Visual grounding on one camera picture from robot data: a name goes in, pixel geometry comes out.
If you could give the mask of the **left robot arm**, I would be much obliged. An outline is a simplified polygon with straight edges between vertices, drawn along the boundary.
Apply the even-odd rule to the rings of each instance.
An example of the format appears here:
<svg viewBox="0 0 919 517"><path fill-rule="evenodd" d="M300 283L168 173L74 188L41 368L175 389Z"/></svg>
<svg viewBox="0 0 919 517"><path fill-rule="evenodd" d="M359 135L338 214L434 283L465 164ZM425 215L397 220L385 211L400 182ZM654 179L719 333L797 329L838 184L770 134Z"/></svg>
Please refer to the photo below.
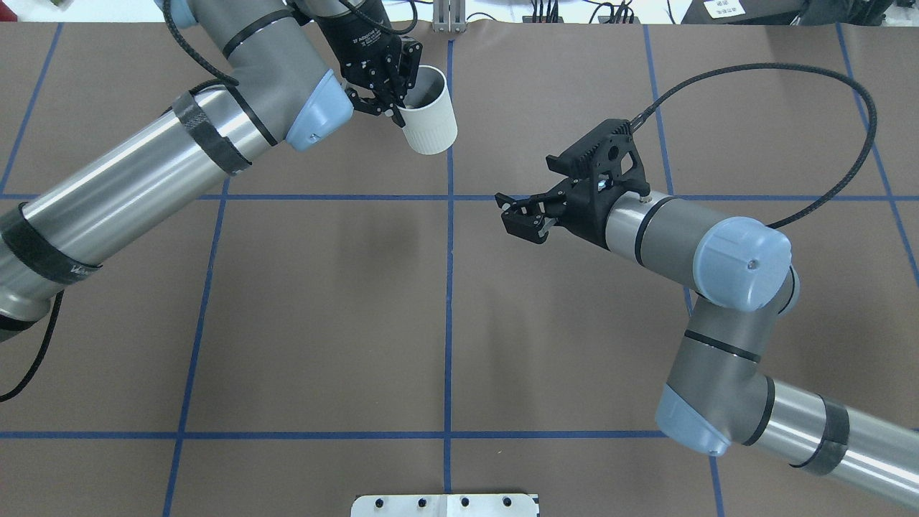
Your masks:
<svg viewBox="0 0 919 517"><path fill-rule="evenodd" d="M422 44L380 1L164 1L169 28L200 25L232 72L186 91L147 127L2 215L2 338L52 298L270 147L302 152L355 111L405 121Z"/></svg>

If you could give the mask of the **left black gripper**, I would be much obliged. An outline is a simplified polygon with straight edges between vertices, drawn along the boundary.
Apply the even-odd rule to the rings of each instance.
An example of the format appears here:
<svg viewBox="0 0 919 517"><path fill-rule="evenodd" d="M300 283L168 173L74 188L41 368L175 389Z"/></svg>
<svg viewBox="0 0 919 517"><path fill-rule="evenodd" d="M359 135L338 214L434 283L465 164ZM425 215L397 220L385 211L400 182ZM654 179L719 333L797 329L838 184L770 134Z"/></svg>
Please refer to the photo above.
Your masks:
<svg viewBox="0 0 919 517"><path fill-rule="evenodd" d="M416 6L405 27L394 27L381 1L319 1L314 20L346 79L355 111L390 117L405 128L401 108L408 86L416 85L422 45L411 36Z"/></svg>

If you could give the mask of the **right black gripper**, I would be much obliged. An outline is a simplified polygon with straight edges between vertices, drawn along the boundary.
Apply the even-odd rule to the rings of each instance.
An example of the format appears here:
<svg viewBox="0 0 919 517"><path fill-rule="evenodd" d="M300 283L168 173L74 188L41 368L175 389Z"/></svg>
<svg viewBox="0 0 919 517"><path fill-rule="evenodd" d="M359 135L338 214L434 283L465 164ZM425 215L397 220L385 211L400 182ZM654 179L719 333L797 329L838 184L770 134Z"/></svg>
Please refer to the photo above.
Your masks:
<svg viewBox="0 0 919 517"><path fill-rule="evenodd" d="M609 174L591 179L567 179L552 190L537 195L513 197L497 192L495 202L502 210L502 222L509 235L534 244L544 244L549 229L561 226L577 238L609 249L606 225L618 188Z"/></svg>

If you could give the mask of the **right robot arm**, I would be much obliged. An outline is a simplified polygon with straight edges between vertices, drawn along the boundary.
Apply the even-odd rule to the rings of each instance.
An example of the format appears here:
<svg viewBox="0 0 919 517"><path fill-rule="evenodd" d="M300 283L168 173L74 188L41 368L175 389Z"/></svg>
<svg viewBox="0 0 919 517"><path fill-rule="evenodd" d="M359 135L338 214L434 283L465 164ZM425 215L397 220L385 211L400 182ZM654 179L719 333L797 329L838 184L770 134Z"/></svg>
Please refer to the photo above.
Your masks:
<svg viewBox="0 0 919 517"><path fill-rule="evenodd" d="M495 201L516 238L564 227L696 292L654 417L667 437L708 456L741 444L916 510L916 432L760 370L801 290L784 233L605 174Z"/></svg>

